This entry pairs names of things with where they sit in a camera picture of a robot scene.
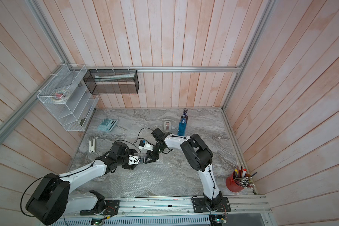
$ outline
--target white wire basket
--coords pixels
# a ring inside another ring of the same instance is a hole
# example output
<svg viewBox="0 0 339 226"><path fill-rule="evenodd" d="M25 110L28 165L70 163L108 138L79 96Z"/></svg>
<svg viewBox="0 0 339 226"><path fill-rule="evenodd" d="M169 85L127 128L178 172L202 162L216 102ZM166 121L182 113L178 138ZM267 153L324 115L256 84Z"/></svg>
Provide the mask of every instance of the white wire basket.
<svg viewBox="0 0 339 226"><path fill-rule="evenodd" d="M99 97L93 97L80 81L87 72L64 65L40 91L38 99L67 131L84 131Z"/></svg>

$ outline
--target wire mesh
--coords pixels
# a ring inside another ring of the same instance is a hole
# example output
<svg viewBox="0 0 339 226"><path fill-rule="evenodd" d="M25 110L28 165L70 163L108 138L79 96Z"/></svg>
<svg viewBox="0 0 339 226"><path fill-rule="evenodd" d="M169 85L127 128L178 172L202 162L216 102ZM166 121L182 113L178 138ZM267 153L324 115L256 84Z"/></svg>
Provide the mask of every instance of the wire mesh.
<svg viewBox="0 0 339 226"><path fill-rule="evenodd" d="M66 130L84 131L84 122L99 97L91 99L85 85L78 87L86 74L85 66L70 68L64 65L37 97Z"/></svg>
<svg viewBox="0 0 339 226"><path fill-rule="evenodd" d="M136 70L91 69L83 78L91 94L137 94Z"/></svg>
<svg viewBox="0 0 339 226"><path fill-rule="evenodd" d="M70 70L68 65L64 65L43 90L40 91L37 97L43 103L65 104L72 96L85 73L85 66L78 71Z"/></svg>

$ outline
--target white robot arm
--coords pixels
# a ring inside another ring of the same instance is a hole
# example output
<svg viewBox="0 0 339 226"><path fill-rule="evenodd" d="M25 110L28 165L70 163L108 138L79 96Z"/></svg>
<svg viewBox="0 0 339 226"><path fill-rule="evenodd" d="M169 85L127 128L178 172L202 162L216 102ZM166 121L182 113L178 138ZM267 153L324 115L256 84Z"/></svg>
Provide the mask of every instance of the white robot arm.
<svg viewBox="0 0 339 226"><path fill-rule="evenodd" d="M152 135L156 139L156 145L150 145L146 141L140 142L139 148L147 149L145 163L158 160L159 153L165 148L182 149L188 163L198 172L203 185L205 204L213 211L219 205L222 194L212 171L212 152L199 135L180 137L170 133L164 134L158 128ZM70 193L95 177L114 173L117 166L134 169L140 162L140 157L135 156L135 153L136 151L129 149L125 143L115 142L108 152L88 165L64 174L46 175L28 200L26 210L45 225L56 222L62 215L80 210L92 210L95 214L101 214L106 205L104 196L95 191L83 195Z"/></svg>

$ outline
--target calculator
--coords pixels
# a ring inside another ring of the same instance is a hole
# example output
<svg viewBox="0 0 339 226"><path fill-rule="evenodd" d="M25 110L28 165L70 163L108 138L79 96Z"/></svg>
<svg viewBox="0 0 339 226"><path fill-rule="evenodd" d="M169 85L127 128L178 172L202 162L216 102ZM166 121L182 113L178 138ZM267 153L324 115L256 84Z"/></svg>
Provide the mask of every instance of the calculator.
<svg viewBox="0 0 339 226"><path fill-rule="evenodd" d="M113 129L113 127L117 124L117 121L118 120L115 119L104 119L97 127L97 129L104 132L110 132Z"/></svg>

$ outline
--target marble tabletop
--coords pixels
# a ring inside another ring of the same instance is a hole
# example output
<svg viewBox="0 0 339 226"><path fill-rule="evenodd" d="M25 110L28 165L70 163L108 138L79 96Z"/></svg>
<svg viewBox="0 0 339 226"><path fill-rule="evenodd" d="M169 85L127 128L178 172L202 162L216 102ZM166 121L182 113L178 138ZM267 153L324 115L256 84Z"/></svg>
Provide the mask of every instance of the marble tabletop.
<svg viewBox="0 0 339 226"><path fill-rule="evenodd" d="M200 135L213 152L215 180L224 195L243 195L227 189L225 180L237 166L234 147L229 138L221 116L220 108L188 109L186 136ZM177 134L182 109L97 109L89 123L83 141L76 153L70 170L74 170L95 160L108 151L116 140L134 142L138 132L144 127L163 130L165 120L171 121L171 132ZM97 130L103 119L117 119L111 132ZM149 129L143 129L140 138L155 143ZM97 152L89 153L88 143L97 138ZM115 173L95 178L74 192L84 193L96 190L105 197L139 196L192 196L202 195L203 187L198 173L188 164L182 150L174 149L168 154L160 154L158 161L138 164L134 170L118 167Z"/></svg>

